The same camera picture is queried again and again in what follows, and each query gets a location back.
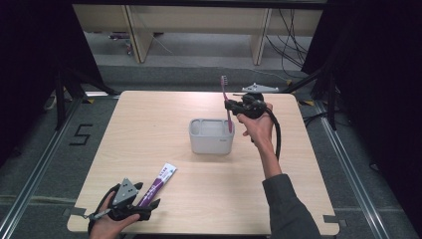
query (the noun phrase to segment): purple toothpaste tube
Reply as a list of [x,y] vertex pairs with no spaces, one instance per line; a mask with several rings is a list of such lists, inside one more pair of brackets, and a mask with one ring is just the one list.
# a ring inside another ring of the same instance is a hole
[[170,179],[176,169],[177,168],[175,166],[166,162],[162,167],[161,171],[159,172],[158,176],[155,178],[152,185],[149,187],[148,191],[137,203],[137,206],[148,206],[154,196],[159,191],[159,189],[161,189],[161,187],[168,181],[168,179]]

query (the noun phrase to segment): gray floor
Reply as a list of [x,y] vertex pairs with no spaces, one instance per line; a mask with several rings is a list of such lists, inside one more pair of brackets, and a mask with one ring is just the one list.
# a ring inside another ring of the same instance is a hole
[[[214,76],[210,76],[211,73],[229,75],[229,81],[232,79],[234,83],[232,87],[242,86],[243,82],[244,87],[258,82],[283,88],[287,86],[286,80],[295,82],[304,76],[300,72],[295,72],[300,68],[287,60],[282,60],[269,44],[265,46],[262,64],[254,66],[248,36],[167,33],[157,35],[146,62],[141,65],[133,56],[127,54],[125,40],[111,40],[107,37],[108,33],[87,33],[86,36],[105,82],[120,91],[180,89],[196,91],[200,89],[199,86],[212,81]],[[307,48],[311,38],[298,40]],[[294,50],[289,52],[293,57],[297,56]],[[285,69],[293,77],[286,75],[281,69]],[[172,85],[165,86],[165,80],[170,81]],[[295,92],[295,96],[299,101],[309,100],[311,88],[312,85],[303,87]],[[96,90],[90,86],[86,86],[86,89]],[[207,89],[207,91],[214,90],[219,91],[218,87],[209,86]],[[63,215],[63,212],[75,204],[115,104],[116,100],[98,99],[92,104],[79,106],[12,238],[88,237],[86,234],[69,232],[66,226],[68,217]],[[300,106],[300,110],[303,117],[317,113],[316,107],[312,106]],[[337,133],[390,238],[418,238],[382,176],[368,167],[370,157],[364,150],[364,145],[360,144],[359,137],[347,117],[336,115],[336,120]],[[9,158],[0,168],[2,218],[43,155],[54,133],[55,123],[54,110],[46,111],[20,145],[23,149],[22,154]],[[71,146],[72,142],[81,140],[74,134],[82,123],[93,125],[85,127],[83,131],[91,135],[90,140],[85,146]],[[362,213],[320,119],[310,123],[308,133],[332,206],[337,219],[341,221],[337,238],[376,238]]]

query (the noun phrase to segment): pink toothbrush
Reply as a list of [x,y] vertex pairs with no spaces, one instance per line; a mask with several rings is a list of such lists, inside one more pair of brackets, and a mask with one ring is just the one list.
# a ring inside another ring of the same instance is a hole
[[[220,80],[220,84],[221,84],[221,89],[223,90],[223,96],[224,96],[224,101],[229,102],[229,99],[226,96],[226,91],[224,90],[224,86],[227,86],[229,84],[229,81],[227,80],[226,76],[221,76],[221,80]],[[227,119],[228,119],[228,124],[229,124],[229,132],[232,132],[232,120],[230,119],[230,111],[227,110]]]

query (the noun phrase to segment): wooden table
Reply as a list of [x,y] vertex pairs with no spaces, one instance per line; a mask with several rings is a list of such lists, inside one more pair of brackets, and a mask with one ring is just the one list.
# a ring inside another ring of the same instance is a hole
[[[292,95],[264,97],[274,105],[281,125],[283,172],[290,176],[321,235],[337,234],[338,224],[323,220],[334,211],[296,99]],[[231,94],[229,98],[240,100]],[[232,118],[236,132],[229,154],[191,150],[188,127],[192,119],[226,116],[221,93],[122,93],[75,206],[87,208],[87,213],[95,211],[104,194],[125,177],[144,183],[137,203],[169,162],[177,171],[158,193],[159,207],[149,221],[134,223],[124,232],[270,234],[261,160],[250,139],[242,136],[245,127]],[[87,224],[88,220],[71,216],[68,228],[85,232]]]

